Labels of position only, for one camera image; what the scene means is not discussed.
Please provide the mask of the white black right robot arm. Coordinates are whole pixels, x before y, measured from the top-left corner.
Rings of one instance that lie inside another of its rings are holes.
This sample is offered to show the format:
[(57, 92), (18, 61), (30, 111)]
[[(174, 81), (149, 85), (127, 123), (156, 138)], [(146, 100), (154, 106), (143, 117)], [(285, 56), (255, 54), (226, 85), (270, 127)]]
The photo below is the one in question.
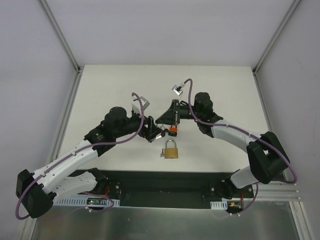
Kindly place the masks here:
[(247, 153), (249, 165), (225, 180), (225, 192), (230, 197), (237, 197), (248, 185), (258, 182), (268, 184), (288, 168), (287, 155), (273, 132), (257, 136), (237, 126), (232, 127), (214, 112), (207, 92), (197, 93), (193, 105), (172, 100), (169, 109), (155, 122), (176, 127), (181, 120), (194, 120), (203, 134), (226, 141)]

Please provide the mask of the large brass padlock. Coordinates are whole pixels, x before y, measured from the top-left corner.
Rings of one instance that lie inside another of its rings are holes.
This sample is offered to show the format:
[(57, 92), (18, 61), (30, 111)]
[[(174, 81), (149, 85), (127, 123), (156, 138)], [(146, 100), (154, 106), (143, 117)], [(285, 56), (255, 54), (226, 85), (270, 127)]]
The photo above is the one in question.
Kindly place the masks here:
[(179, 151), (177, 148), (177, 143), (173, 139), (168, 139), (165, 142), (164, 158), (165, 159), (178, 159), (179, 158)]

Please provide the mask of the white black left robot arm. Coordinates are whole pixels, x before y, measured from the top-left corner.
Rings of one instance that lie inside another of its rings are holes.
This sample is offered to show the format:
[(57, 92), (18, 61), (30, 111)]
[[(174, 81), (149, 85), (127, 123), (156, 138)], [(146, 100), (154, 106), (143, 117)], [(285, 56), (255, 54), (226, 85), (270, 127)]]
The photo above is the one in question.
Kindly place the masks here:
[(90, 130), (72, 150), (51, 163), (17, 175), (15, 194), (18, 203), (15, 216), (18, 220), (36, 219), (47, 213), (60, 199), (78, 193), (102, 194), (106, 177), (97, 168), (86, 170), (79, 177), (70, 174), (85, 163), (95, 160), (116, 145), (139, 136), (149, 143), (163, 137), (166, 131), (155, 125), (151, 116), (133, 108), (131, 117), (119, 106), (113, 107), (98, 126)]

